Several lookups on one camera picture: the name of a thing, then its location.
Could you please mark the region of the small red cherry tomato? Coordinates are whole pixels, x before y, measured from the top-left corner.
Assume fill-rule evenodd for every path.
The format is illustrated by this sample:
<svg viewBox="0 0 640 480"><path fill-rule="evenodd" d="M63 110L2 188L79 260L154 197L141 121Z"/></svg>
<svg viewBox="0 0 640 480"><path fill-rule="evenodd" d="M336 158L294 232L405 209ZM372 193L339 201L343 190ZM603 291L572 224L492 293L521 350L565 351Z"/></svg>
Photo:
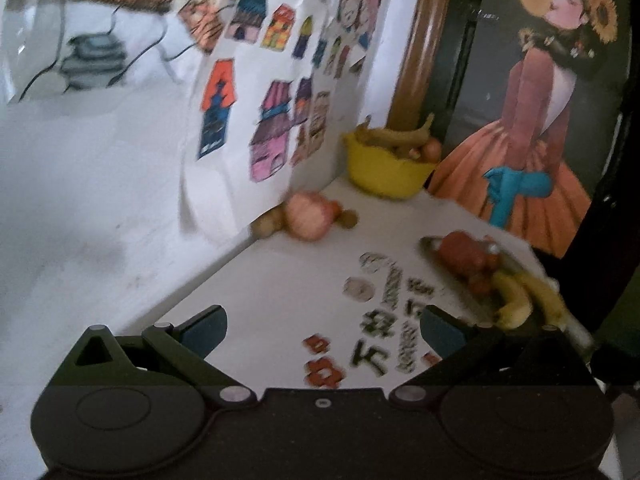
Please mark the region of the small red cherry tomato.
<svg viewBox="0 0 640 480"><path fill-rule="evenodd" d="M483 298L490 295L492 291L491 276L483 273L472 275L466 282L469 292L476 298Z"/></svg>

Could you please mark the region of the large red apple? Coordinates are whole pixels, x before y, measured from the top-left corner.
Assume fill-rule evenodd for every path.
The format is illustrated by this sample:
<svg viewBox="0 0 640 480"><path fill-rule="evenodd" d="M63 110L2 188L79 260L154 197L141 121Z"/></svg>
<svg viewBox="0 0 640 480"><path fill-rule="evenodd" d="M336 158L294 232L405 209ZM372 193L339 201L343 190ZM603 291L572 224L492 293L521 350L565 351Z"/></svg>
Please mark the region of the large red apple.
<svg viewBox="0 0 640 480"><path fill-rule="evenodd" d="M436 255L446 269L462 278L488 275L500 266L500 256L491 252L485 242L476 240L465 231L447 234Z"/></svg>

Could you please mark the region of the pale pink apple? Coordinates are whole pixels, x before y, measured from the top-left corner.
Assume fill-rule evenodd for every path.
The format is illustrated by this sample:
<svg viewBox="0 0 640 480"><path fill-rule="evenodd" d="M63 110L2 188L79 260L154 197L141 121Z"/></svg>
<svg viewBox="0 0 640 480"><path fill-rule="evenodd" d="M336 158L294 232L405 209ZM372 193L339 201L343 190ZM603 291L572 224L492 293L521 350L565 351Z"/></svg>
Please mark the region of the pale pink apple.
<svg viewBox="0 0 640 480"><path fill-rule="evenodd" d="M286 230L304 242L321 240L334 222L331 202L318 193L298 192L284 204Z"/></svg>

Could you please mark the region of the small orange tomato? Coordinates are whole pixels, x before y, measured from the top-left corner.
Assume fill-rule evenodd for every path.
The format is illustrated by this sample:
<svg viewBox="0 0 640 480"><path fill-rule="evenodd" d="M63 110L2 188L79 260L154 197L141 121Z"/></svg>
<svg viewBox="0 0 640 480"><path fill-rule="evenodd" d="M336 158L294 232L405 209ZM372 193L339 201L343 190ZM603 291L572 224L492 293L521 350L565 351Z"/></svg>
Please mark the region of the small orange tomato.
<svg viewBox="0 0 640 480"><path fill-rule="evenodd" d="M343 213L343 205L338 200L330 200L333 219L336 220Z"/></svg>

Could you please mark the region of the metal rectangular tray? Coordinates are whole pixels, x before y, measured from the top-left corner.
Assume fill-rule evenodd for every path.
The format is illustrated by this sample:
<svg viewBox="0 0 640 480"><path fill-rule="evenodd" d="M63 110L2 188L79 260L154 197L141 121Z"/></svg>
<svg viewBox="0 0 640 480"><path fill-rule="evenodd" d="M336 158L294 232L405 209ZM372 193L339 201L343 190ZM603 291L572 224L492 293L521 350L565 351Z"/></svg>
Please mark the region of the metal rectangular tray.
<svg viewBox="0 0 640 480"><path fill-rule="evenodd" d="M465 304L465 307L468 307L477 317L480 322L491 322L495 325L495 314L496 311L504 305L502 297L498 293L497 289L494 289L492 286L492 291L489 296L483 298L476 298L472 296L469 292L468 286L466 286L467 278L462 278L461 276L454 275L448 269L444 267L444 265L438 260L436 252L439 248L440 242L443 237L438 236L427 236L420 239L420 248L424 253L425 259L434 266L436 272L442 277L442 280L447 284L448 287L452 289L454 292L454 296L456 296L462 304ZM497 271L502 271L505 274L508 274L514 278L515 274L518 273L529 273L532 275L532 272L526 269L514 255L503 248L500 244L491 240L490 238L485 238L484 240L480 240L481 242L485 242L488 245L488 248L491 252L498 254L500 256L500 266ZM541 278L546 281L558 294L559 287L551 278ZM528 320L516 330L505 330L507 333L515 333L518 330L524 330L527 328L531 330L532 328L538 326L540 328L548 328L548 330L552 330L555 328L559 330L557 327L553 325L547 325L546 320L544 319L544 314L542 313L541 307L538 306L533 297L529 296L530 301L533 304L533 313L528 318ZM561 330L564 333L574 348L578 350L580 354L587 354L590 348L593 346L593 338L589 335L588 330L582 327L574 315L570 313L570 319L567 323L566 330Z"/></svg>

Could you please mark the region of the white printed table cloth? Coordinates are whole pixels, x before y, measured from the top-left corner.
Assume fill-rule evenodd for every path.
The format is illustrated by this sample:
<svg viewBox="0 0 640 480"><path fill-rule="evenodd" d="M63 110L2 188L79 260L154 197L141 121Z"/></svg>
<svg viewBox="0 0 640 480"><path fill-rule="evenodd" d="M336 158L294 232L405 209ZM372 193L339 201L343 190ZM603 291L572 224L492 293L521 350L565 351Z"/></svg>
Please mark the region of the white printed table cloth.
<svg viewBox="0 0 640 480"><path fill-rule="evenodd" d="M284 233L247 247L160 316L180 324L218 304L228 316L208 362L256 392L268 388L391 389L427 370L437 353L421 337L429 304L468 322L490 318L469 306L427 260L424 237L464 231L497 242L535 275L541 262L524 240L426 193L390 202L346 179L326 195L356 211L315 243Z"/></svg>

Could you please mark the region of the brown longan fruit right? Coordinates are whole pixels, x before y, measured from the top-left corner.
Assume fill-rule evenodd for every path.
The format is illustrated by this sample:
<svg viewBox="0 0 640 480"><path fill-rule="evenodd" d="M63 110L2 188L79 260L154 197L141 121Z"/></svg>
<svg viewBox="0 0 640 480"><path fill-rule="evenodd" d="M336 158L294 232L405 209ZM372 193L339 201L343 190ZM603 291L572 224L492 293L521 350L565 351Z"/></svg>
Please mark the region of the brown longan fruit right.
<svg viewBox="0 0 640 480"><path fill-rule="evenodd" d="M337 218L337 222L344 229L353 229L359 221L359 216L352 209L344 209Z"/></svg>

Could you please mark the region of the yellow plastic fruit bowl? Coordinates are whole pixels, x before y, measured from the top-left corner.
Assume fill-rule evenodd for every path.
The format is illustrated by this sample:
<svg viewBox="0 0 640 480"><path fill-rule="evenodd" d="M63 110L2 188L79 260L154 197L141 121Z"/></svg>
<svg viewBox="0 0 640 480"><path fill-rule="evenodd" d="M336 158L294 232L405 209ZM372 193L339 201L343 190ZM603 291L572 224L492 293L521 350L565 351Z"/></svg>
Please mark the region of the yellow plastic fruit bowl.
<svg viewBox="0 0 640 480"><path fill-rule="evenodd" d="M397 158L378 146L356 140L355 133L342 136L346 148L346 168L350 182L372 195L389 200L416 196L437 165Z"/></svg>

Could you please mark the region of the brown round fruit in bowl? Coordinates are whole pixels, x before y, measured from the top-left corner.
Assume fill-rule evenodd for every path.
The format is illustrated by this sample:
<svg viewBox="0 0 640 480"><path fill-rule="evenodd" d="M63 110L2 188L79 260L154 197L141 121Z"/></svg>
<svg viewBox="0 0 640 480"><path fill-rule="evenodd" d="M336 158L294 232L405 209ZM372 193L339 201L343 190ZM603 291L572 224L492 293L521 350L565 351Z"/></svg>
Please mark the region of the brown round fruit in bowl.
<svg viewBox="0 0 640 480"><path fill-rule="evenodd" d="M421 160L426 164L438 164L442 160L442 142L429 138L421 148Z"/></svg>

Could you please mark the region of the banana in yellow bowl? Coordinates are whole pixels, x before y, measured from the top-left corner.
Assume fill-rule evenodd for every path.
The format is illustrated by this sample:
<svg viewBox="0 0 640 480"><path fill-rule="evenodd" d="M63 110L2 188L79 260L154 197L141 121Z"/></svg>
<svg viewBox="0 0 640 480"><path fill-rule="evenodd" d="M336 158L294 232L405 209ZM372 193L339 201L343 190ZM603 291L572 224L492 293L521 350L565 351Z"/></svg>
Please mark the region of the banana in yellow bowl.
<svg viewBox="0 0 640 480"><path fill-rule="evenodd" d="M420 148L430 140L434 118L435 114L430 113L420 128L399 131L390 128L370 128L371 117L368 116L365 122L356 127L355 138L363 145L379 148Z"/></svg>

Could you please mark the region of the colored houses drawing paper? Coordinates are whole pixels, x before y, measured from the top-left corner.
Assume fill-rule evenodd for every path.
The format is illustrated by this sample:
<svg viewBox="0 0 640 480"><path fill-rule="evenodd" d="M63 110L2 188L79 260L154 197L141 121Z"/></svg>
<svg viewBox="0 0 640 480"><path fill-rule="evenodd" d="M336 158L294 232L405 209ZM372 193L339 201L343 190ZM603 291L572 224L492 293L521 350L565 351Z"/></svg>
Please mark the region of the colored houses drawing paper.
<svg viewBox="0 0 640 480"><path fill-rule="evenodd" d="M354 37L340 0L230 0L198 72L182 163L195 229L215 244L337 172L333 100Z"/></svg>

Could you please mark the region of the girl with sunflowers poster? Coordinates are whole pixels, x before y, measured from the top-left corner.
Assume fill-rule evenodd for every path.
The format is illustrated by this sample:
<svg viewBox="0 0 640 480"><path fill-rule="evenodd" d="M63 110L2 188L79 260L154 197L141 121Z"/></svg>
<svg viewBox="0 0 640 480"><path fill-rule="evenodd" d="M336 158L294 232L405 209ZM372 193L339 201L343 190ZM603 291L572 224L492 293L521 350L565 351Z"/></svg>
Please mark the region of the girl with sunflowers poster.
<svg viewBox="0 0 640 480"><path fill-rule="evenodd" d="M480 0L428 189L562 257L614 143L631 0Z"/></svg>

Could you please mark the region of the large colored figure drawing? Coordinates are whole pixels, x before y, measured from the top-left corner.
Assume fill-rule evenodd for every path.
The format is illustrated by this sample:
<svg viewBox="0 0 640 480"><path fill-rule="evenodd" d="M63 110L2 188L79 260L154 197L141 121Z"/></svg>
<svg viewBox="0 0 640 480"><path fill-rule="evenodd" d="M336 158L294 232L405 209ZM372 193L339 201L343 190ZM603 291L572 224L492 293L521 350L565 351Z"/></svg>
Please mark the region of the large colored figure drawing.
<svg viewBox="0 0 640 480"><path fill-rule="evenodd" d="M1 0L1 101L187 84L224 26L224 0Z"/></svg>

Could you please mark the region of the brown wooden frame post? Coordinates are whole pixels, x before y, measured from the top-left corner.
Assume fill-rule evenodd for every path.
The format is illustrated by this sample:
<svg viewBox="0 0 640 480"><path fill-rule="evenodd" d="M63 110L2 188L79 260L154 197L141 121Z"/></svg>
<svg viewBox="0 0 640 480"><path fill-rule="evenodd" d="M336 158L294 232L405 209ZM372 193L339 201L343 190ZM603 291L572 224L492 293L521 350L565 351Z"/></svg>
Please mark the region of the brown wooden frame post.
<svg viewBox="0 0 640 480"><path fill-rule="evenodd" d="M422 125L422 105L431 82L449 1L416 0L408 44L387 116L387 127L411 130Z"/></svg>

